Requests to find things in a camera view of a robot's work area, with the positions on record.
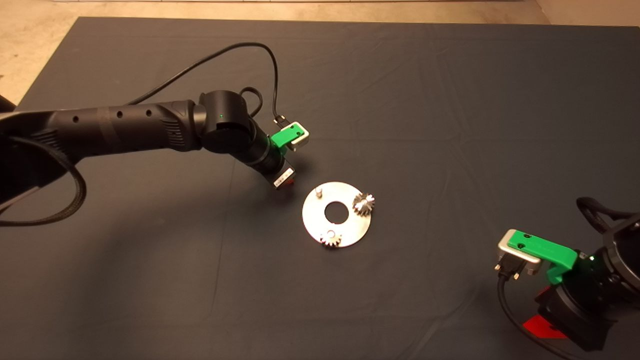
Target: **black cable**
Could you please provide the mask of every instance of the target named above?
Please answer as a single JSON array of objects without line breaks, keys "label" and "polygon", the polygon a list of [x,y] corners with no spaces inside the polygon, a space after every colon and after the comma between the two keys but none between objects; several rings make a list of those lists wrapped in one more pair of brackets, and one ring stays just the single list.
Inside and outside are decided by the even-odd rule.
[{"label": "black cable", "polygon": [[260,109],[262,109],[262,94],[258,91],[258,89],[251,86],[247,86],[246,88],[240,90],[240,96],[242,96],[242,94],[244,94],[245,92],[250,92],[258,97],[258,106],[249,114],[249,116],[254,117],[256,114],[258,114]]},{"label": "black cable", "polygon": [[71,176],[74,178],[74,181],[76,182],[76,195],[74,196],[74,199],[71,201],[71,203],[67,205],[66,208],[62,209],[61,211],[51,216],[41,218],[38,220],[27,220],[27,221],[0,220],[0,227],[33,226],[33,225],[51,224],[52,222],[57,222],[73,215],[82,206],[84,202],[84,198],[86,197],[86,183],[82,175],[80,174],[80,172],[76,169],[76,166],[71,161],[69,161],[69,159],[67,158],[67,155],[65,155],[61,151],[56,150],[51,146],[48,146],[43,143],[30,140],[27,138],[10,136],[9,139],[17,143],[35,147],[49,154],[49,156],[55,161],[57,161],[60,164],[60,166],[65,168],[65,170],[69,171],[69,174],[71,174]]},{"label": "black cable", "polygon": [[225,47],[224,49],[218,50],[215,53],[205,56],[204,58],[194,62],[192,65],[190,65],[189,67],[185,68],[184,70],[178,72],[176,75],[172,76],[169,80],[166,80],[164,83],[156,86],[155,88],[149,90],[146,94],[137,97],[135,99],[133,99],[132,101],[129,101],[126,105],[135,105],[135,104],[139,104],[141,102],[143,102],[144,100],[147,100],[148,98],[152,97],[153,95],[157,94],[158,92],[160,92],[162,89],[166,88],[167,86],[171,85],[174,81],[178,80],[179,78],[181,78],[183,75],[187,74],[189,71],[197,68],[198,66],[204,64],[205,62],[212,60],[214,58],[217,58],[218,56],[226,53],[227,51],[231,51],[233,49],[237,49],[239,47],[261,47],[263,49],[265,49],[267,51],[267,53],[269,53],[269,56],[271,57],[271,61],[273,62],[273,116],[274,117],[279,117],[280,115],[278,114],[278,112],[276,111],[276,102],[278,100],[278,62],[276,61],[276,57],[273,54],[273,51],[271,51],[271,49],[267,46],[264,45],[260,42],[240,42],[237,44],[233,44],[230,46]]},{"label": "black cable", "polygon": [[611,229],[600,214],[607,215],[611,220],[623,220],[634,215],[634,213],[609,209],[591,197],[579,197],[575,203],[587,222],[600,234]]},{"label": "black cable", "polygon": [[509,280],[509,277],[506,275],[500,275],[498,278],[498,300],[500,301],[500,307],[502,311],[507,316],[509,321],[515,326],[524,336],[528,337],[531,341],[536,343],[538,346],[544,348],[545,350],[555,354],[564,360],[582,360],[582,358],[574,356],[560,348],[557,348],[546,341],[543,341],[537,338],[534,334],[531,334],[522,324],[516,320],[515,316],[511,312],[509,305],[507,304],[507,298],[504,296],[504,284]]}]

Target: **beige floor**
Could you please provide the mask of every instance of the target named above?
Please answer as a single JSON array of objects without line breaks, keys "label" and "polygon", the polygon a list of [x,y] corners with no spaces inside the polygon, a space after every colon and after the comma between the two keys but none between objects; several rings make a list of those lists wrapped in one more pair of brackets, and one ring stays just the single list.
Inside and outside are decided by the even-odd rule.
[{"label": "beige floor", "polygon": [[78,16],[640,25],[639,0],[425,3],[57,3],[0,0],[0,94],[22,96]]}]

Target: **table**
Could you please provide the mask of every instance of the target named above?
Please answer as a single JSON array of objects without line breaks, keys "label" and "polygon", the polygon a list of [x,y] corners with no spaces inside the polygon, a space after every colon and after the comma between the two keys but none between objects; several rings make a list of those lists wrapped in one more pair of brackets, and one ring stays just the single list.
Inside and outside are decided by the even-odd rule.
[{"label": "table", "polygon": [[[577,197],[640,209],[640,29],[80,18],[19,108],[122,104],[249,40],[273,48],[278,109],[312,134],[294,188],[206,151],[83,160],[78,213],[0,230],[0,358],[551,358],[500,311],[496,245],[514,227],[592,252]],[[151,101],[255,86],[269,109],[270,66],[241,49]],[[327,181],[376,196],[365,238],[338,251],[301,221]],[[73,190],[63,178],[3,216]],[[510,282],[522,320],[544,283]],[[635,358],[638,324],[584,357]]]}]

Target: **small gear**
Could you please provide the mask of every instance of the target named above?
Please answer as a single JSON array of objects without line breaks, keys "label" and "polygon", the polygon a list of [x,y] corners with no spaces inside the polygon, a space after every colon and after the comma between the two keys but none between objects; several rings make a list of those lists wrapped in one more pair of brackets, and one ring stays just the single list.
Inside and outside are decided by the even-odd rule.
[{"label": "small gear", "polygon": [[353,211],[361,217],[371,214],[376,205],[376,199],[370,193],[360,193],[353,199]]},{"label": "small gear", "polygon": [[342,237],[333,230],[329,230],[326,234],[320,235],[320,242],[326,247],[338,247],[341,240]]}]

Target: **metal plate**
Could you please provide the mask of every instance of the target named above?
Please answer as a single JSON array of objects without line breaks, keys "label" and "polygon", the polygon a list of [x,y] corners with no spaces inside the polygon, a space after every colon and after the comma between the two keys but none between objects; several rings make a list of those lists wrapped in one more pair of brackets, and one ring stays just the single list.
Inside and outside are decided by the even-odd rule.
[{"label": "metal plate", "polygon": [[[316,195],[316,189],[322,189],[322,197]],[[321,243],[321,237],[329,231],[340,235],[337,247],[353,245],[367,233],[371,224],[371,215],[360,216],[353,211],[353,199],[360,194],[355,187],[339,182],[325,183],[314,188],[302,206],[302,221],[309,235]],[[327,220],[324,210],[332,202],[342,203],[349,210],[347,220],[334,224]]]}]

